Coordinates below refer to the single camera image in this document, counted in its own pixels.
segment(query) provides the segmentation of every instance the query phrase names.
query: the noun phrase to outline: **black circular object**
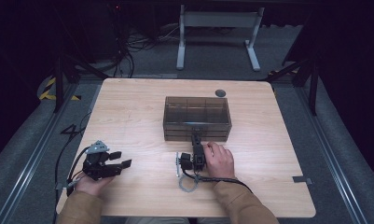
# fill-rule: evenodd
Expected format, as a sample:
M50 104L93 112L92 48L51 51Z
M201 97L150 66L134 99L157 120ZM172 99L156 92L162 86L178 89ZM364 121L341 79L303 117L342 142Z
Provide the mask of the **black circular object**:
M224 97L224 96L227 95L227 93L223 90L216 90L215 95L218 96L218 97Z

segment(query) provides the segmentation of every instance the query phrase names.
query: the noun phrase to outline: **finger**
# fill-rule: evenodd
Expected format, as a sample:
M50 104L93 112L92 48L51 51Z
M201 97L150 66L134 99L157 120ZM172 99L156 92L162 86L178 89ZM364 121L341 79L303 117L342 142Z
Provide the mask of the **finger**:
M225 152L224 146L219 145L218 147L219 147L219 152L221 153L221 155L227 155L227 153Z
M225 153L227 154L228 157L230 157L233 160L233 154L229 149L225 149Z
M206 160L210 160L214 156L213 149L208 144L203 146L203 150Z
M97 183L97 185L99 185L100 187L103 188L104 186L109 184L111 181L113 181L113 179L115 179L115 176L102 178L102 179L96 181L96 183Z
M209 146L212 148L214 156L215 155L216 156L220 156L221 155L220 146L217 143L210 142Z

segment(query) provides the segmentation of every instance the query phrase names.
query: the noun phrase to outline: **person's arm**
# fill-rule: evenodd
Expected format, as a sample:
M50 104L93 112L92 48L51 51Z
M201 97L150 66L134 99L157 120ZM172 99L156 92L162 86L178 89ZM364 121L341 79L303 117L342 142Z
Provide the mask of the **person's arm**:
M228 149L210 142L204 147L204 155L210 177L236 179L233 155ZM233 224L279 223L274 214L245 186L221 181L215 184L214 192Z
M67 198L64 207L58 215L58 224L96 224L100 223L103 201L98 197L101 190L110 183L114 177L94 181L85 174L76 184L76 189Z

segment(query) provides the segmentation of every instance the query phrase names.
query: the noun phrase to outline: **metal frame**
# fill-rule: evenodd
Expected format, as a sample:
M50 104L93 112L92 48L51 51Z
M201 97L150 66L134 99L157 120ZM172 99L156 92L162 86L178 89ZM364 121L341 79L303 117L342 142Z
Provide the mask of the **metal frame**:
M18 180L15 183L14 188L9 193L9 196L4 203L1 211L0 211L0 223L8 223L15 212L21 197L23 196L24 192L27 190L27 187L30 184L30 181L35 174L35 170L38 167L42 157L44 156L45 152L47 151L48 144L50 141L50 137L52 136L56 125L59 123L59 120L62 117L62 114L67 107L71 97L76 91L77 84L71 84L64 97L64 102L59 107L57 113L52 114L45 131L41 135L41 138L33 151L30 159L27 161L26 165L24 166L23 170L19 174Z
M341 169L340 164L336 159L332 147L326 139L326 135L324 134L323 128L321 127L320 121L318 120L317 116L314 116L309 110L310 106L307 101L308 97L306 93L301 87L295 88L295 90L297 92L298 99L302 102L303 108L306 114L308 115L312 127L314 128L315 133L321 143L321 150L323 156L326 160L329 171L331 172L335 180L335 183L347 207L347 210L350 213L350 217L352 218L353 223L367 223L367 219L365 218L365 215L358 201L354 197L353 190L350 186L349 180L343 173L343 170Z
M178 70L184 69L184 59L186 52L185 27L242 27L253 28L253 33L249 40L245 40L245 47L250 57L251 65L254 71L259 71L260 66L256 53L254 51L254 43L258 33L259 24L263 17L264 7L258 12L198 12L185 11L184 5L180 10L180 44L178 47L177 66Z

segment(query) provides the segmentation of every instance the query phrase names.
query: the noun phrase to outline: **metal stand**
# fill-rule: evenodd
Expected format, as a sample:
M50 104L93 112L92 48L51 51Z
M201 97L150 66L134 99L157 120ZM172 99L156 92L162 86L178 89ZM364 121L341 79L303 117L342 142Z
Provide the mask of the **metal stand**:
M53 113L57 113L64 102L63 75L65 75L69 83L77 83L80 79L80 75L75 68L76 64L102 80L108 78L108 75L90 66L88 63L81 62L80 60L68 55L59 56L55 64L56 106Z
M250 57L254 71L259 71L260 66L254 51L256 34L263 17L264 8L258 12L200 12L185 11L184 5L180 11L180 44L178 47L177 66L178 70L184 69L184 59L186 52L185 27L242 27L253 28L253 33L249 40L245 40L245 47Z
M297 75L292 80L292 84L294 87L303 87L309 77L311 77L311 86L310 86L310 94L309 94L309 108L314 116L316 116L315 112L315 100L317 95L317 85L318 85L318 65L315 59L310 60L302 60L296 63L292 63L288 65L286 68L275 72L271 71L272 75L260 79L259 81L267 81L271 83L272 81L276 80L279 77L286 75L287 73L298 69Z

